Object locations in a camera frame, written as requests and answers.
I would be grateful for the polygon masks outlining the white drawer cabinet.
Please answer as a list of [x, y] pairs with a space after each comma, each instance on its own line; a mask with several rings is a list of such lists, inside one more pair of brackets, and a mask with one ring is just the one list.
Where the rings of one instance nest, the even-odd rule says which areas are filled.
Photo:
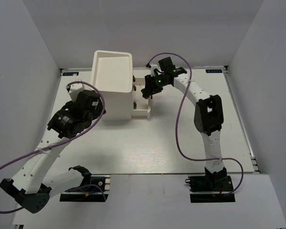
[[104, 121], [126, 121], [133, 110], [133, 60], [127, 52], [94, 53], [91, 84], [103, 95]]

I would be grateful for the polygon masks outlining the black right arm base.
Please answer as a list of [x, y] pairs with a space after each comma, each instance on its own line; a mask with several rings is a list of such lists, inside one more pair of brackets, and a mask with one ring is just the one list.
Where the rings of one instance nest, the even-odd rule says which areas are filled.
[[234, 190], [230, 176], [211, 186], [206, 176], [189, 176], [185, 179], [189, 186], [191, 203], [233, 203], [235, 195], [229, 194]]

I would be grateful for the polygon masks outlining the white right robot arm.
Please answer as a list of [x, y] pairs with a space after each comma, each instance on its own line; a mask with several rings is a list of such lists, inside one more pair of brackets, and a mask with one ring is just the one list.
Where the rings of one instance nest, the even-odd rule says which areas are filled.
[[176, 67], [170, 57], [161, 59], [158, 64], [147, 63], [150, 74], [145, 76], [143, 98], [152, 98], [167, 85], [183, 93], [194, 106], [194, 125], [201, 134], [205, 151], [205, 175], [190, 178], [190, 184], [204, 191], [219, 189], [227, 177], [222, 161], [220, 133], [224, 122], [222, 100], [219, 95], [210, 95], [190, 78], [183, 67]]

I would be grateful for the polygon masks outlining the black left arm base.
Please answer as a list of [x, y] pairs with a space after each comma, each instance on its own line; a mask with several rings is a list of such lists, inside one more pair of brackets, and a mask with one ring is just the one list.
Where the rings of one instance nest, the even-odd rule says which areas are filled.
[[104, 203], [109, 195], [110, 183], [110, 175], [91, 176], [89, 186], [61, 193], [60, 202]]

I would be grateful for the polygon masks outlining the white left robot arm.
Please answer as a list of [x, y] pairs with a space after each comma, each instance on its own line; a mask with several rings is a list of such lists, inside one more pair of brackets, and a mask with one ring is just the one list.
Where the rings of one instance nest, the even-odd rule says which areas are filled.
[[46, 174], [68, 144], [90, 131], [106, 113], [103, 95], [96, 89], [82, 90], [68, 101], [47, 124], [42, 142], [29, 153], [29, 160], [0, 188], [30, 213], [41, 211], [48, 201], [65, 191], [87, 190], [93, 186], [91, 173], [83, 166], [46, 179]]

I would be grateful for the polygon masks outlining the blue table label left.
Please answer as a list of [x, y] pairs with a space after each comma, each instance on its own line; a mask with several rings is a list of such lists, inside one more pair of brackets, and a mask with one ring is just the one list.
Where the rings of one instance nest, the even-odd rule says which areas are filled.
[[62, 73], [63, 76], [78, 76], [79, 72], [64, 72]]

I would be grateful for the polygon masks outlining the blue table label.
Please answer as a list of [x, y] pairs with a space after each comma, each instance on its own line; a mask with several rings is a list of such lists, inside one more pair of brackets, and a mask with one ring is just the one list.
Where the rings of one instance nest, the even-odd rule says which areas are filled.
[[62, 73], [63, 76], [78, 76], [79, 72], [64, 72]]
[[221, 69], [206, 69], [206, 73], [222, 73]]

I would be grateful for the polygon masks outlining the blue table label right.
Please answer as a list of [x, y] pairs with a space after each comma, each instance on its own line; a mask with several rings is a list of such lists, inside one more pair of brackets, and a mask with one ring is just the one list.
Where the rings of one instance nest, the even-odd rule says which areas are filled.
[[222, 73], [221, 69], [206, 69], [206, 73]]

